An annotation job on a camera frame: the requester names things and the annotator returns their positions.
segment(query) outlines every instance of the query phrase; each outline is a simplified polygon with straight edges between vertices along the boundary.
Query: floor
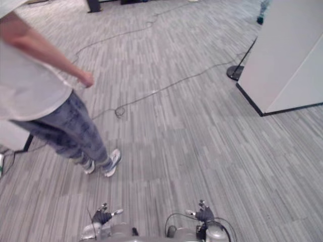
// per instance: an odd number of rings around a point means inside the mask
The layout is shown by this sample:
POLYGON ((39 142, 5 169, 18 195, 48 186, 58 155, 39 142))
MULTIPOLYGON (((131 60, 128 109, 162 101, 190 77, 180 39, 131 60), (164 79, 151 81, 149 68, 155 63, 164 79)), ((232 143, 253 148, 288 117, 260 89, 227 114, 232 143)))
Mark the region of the floor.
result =
POLYGON ((260 2, 101 6, 87 14, 84 1, 54 0, 18 13, 94 72, 87 90, 66 78, 123 160, 111 178, 86 176, 34 139, 0 181, 1 242, 78 241, 86 209, 102 202, 125 209, 113 223, 163 236, 167 216, 201 198, 239 242, 323 241, 323 106, 259 117, 226 77, 260 31, 260 2), (147 95, 120 118, 104 112, 147 95))

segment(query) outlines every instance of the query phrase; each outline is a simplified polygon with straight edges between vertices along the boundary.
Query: white panel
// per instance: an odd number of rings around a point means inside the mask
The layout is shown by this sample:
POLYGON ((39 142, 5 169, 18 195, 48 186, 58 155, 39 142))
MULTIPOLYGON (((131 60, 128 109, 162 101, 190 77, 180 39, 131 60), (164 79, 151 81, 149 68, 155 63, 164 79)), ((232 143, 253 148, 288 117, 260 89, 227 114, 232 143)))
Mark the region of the white panel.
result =
POLYGON ((323 35, 268 112, 323 102, 323 35))
POLYGON ((25 2, 27 2, 27 0, 0 0, 0 18, 25 2))
POLYGON ((262 112, 268 112, 322 33, 323 0, 273 1, 239 80, 262 112))
POLYGON ((17 151, 25 147, 29 133, 19 126, 0 120, 0 144, 17 151))

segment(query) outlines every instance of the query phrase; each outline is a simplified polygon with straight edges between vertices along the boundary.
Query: wire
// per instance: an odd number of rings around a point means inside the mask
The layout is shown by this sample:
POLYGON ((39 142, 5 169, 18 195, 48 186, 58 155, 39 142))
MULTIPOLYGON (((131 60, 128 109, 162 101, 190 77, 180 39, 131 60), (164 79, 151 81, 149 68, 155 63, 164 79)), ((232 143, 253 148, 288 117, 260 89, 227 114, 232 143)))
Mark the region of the wire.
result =
POLYGON ((146 96, 143 96, 143 97, 141 97, 141 98, 135 99, 135 100, 133 100, 133 101, 131 101, 131 102, 127 102, 127 103, 125 103, 125 104, 122 104, 122 105, 118 106, 116 109, 113 109, 113 108, 106 109, 106 110, 102 111, 101 113, 99 113, 98 115, 96 115, 95 117, 93 117, 93 118, 92 118, 92 120, 94 120, 94 119, 96 119, 96 118, 98 118, 98 117, 102 116, 103 114, 105 114, 105 113, 106 113, 106 112, 108 112, 108 111, 114 111, 114 112, 115 112, 116 117, 117 117, 117 118, 121 118, 121 117, 125 114, 125 112, 126 112, 126 110, 125 110, 125 107, 126 107, 126 106, 129 106, 129 105, 135 104, 135 103, 137 103, 137 102, 139 102, 139 101, 141 101, 141 100, 144 100, 144 99, 146 99, 146 98, 148 98, 148 97, 154 96, 154 95, 156 95, 156 94, 158 94, 158 93, 160 93, 160 92, 162 92, 162 91, 165 91, 165 90, 167 90, 167 89, 169 89, 169 88, 171 88, 171 87, 173 87, 173 86, 176 86, 176 85, 178 85, 178 84, 180 84, 180 83, 182 83, 182 82, 184 82, 184 81, 187 81, 187 80, 189 80, 189 79, 191 79, 191 78, 201 76, 201 75, 203 75, 204 73, 208 72, 209 70, 211 70, 211 69, 213 69, 213 68, 215 68, 215 67, 230 64, 230 63, 234 62, 234 61, 236 60, 236 58, 237 58, 238 56, 242 55, 242 54, 245 54, 245 52, 237 54, 237 55, 236 55, 236 57, 235 57, 235 58, 233 58, 233 59, 232 59, 231 61, 229 61, 229 62, 219 63, 219 64, 212 65, 211 67, 209 67, 209 68, 205 69, 204 71, 202 71, 202 72, 200 72, 200 73, 198 73, 198 74, 195 74, 195 75, 192 75, 192 76, 189 76, 189 77, 185 77, 185 78, 183 78, 183 79, 180 79, 180 80, 178 80, 178 81, 176 81, 176 82, 174 82, 174 83, 172 83, 172 84, 170 84, 170 85, 168 85, 168 86, 165 86, 165 87, 163 87, 163 88, 161 88, 161 89, 159 89, 159 90, 157 90, 157 91, 154 91, 153 93, 150 93, 150 94, 148 94, 148 95, 146 95, 146 96))
POLYGON ((151 28, 151 27, 152 27, 152 26, 157 22, 158 17, 159 17, 160 15, 163 15, 163 14, 169 13, 169 12, 171 12, 171 11, 173 11, 173 10, 176 10, 176 9, 179 9, 179 8, 185 7, 185 6, 187 6, 187 5, 191 5, 191 4, 192 4, 192 3, 186 3, 186 4, 180 5, 180 6, 178 6, 178 7, 175 7, 175 8, 169 9, 169 10, 166 10, 166 11, 164 11, 164 12, 161 12, 161 13, 158 13, 158 14, 154 14, 154 15, 152 15, 152 17, 156 17, 156 18, 155 18, 154 20, 152 20, 152 21, 147 21, 147 22, 146 22, 146 24, 150 24, 150 25, 149 25, 149 26, 147 26, 147 27, 144 27, 144 28, 141 28, 141 29, 132 30, 132 31, 127 31, 127 32, 124 32, 124 33, 121 33, 121 34, 117 34, 117 35, 114 35, 114 36, 108 37, 108 38, 106 38, 106 39, 102 39, 102 40, 99 40, 99 41, 96 41, 96 42, 93 42, 93 43, 91 43, 91 44, 89 44, 89 45, 84 46, 83 48, 81 48, 80 50, 78 50, 78 51, 75 53, 75 55, 76 55, 76 60, 74 60, 74 61, 73 61, 73 64, 75 64, 75 63, 79 60, 79 54, 80 54, 83 50, 85 50, 85 49, 87 49, 87 48, 89 48, 89 47, 91 47, 91 46, 93 46, 93 45, 96 45, 96 44, 99 44, 99 43, 102 43, 102 42, 105 42, 105 41, 108 41, 108 40, 111 40, 111 39, 114 39, 114 38, 117 38, 117 37, 120 37, 120 36, 123 36, 123 35, 132 34, 132 33, 137 33, 137 32, 141 32, 141 31, 144 31, 144 30, 146 30, 146 29, 149 29, 149 28, 151 28))
MULTIPOLYGON (((166 222, 165 222, 165 236, 166 236, 166 237, 167 237, 167 224, 168 224, 168 221, 169 221, 169 220, 170 220, 170 218, 171 218, 171 217, 173 217, 174 215, 180 215, 180 216, 184 216, 184 217, 190 218, 190 219, 192 219, 192 220, 196 220, 196 221, 198 221, 196 218, 192 218, 192 217, 190 217, 190 216, 188 216, 188 215, 186 215, 186 214, 182 214, 182 213, 172 213, 170 216, 168 216, 168 217, 167 217, 166 222)), ((218 220, 225 221, 225 222, 229 225, 230 229, 233 231, 233 236, 234 236, 234 240, 235 240, 234 242, 237 242, 237 241, 238 241, 238 240, 237 240, 236 232, 235 232, 235 230, 234 230, 233 226, 231 225, 231 223, 229 223, 229 222, 228 222, 227 220, 225 220, 224 218, 220 218, 220 217, 216 217, 216 218, 214 218, 214 219, 218 219, 218 220)), ((230 233, 228 232, 227 228, 226 228, 223 224, 221 224, 221 225, 222 225, 222 227, 223 227, 224 231, 226 232, 226 234, 228 235, 229 242, 231 242, 231 236, 230 236, 230 233)))
POLYGON ((166 222, 165 222, 165 236, 166 236, 166 237, 167 237, 167 224, 168 224, 168 221, 169 221, 169 219, 170 219, 171 217, 173 217, 174 215, 180 215, 180 216, 187 217, 187 218, 190 218, 190 219, 192 219, 192 220, 196 220, 196 221, 198 221, 196 218, 192 218, 192 217, 190 217, 190 216, 188 216, 188 215, 186 215, 186 214, 182 214, 182 213, 172 213, 170 216, 168 216, 168 217, 167 217, 166 222))
POLYGON ((86 210, 87 210, 87 213, 89 214, 90 216, 90 220, 91 220, 91 223, 92 223, 92 226, 93 226, 93 231, 94 231, 94 239, 96 240, 96 232, 95 232, 95 228, 94 228, 94 224, 93 224, 93 220, 92 220, 92 217, 91 217, 91 213, 89 211, 89 208, 86 207, 86 210))

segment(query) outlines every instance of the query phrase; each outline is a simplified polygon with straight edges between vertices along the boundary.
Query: pole stand base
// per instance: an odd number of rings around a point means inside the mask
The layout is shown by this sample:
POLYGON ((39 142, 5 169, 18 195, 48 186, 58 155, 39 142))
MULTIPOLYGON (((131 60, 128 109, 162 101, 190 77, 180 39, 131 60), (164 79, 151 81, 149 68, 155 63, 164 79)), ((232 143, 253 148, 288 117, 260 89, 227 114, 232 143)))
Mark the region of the pole stand base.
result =
POLYGON ((243 66, 231 66, 227 69, 227 76, 232 80, 238 81, 243 71, 243 66))

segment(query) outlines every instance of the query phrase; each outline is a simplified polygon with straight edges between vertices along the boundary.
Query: black furniture leg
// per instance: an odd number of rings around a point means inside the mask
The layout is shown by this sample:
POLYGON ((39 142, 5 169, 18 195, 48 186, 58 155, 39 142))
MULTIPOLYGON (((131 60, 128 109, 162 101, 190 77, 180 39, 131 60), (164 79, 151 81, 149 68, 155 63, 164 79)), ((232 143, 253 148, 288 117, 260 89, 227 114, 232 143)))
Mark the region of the black furniture leg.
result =
POLYGON ((253 45, 255 44, 257 38, 255 38, 255 40, 253 41, 252 45, 250 46, 250 48, 248 49, 247 53, 243 56, 242 60, 240 61, 240 63, 237 66, 231 66, 227 69, 227 76, 229 78, 231 78, 232 80, 238 81, 241 73, 244 69, 243 66, 241 66, 242 62, 244 61, 244 59, 247 57, 247 55, 249 54, 249 52, 251 51, 253 45))

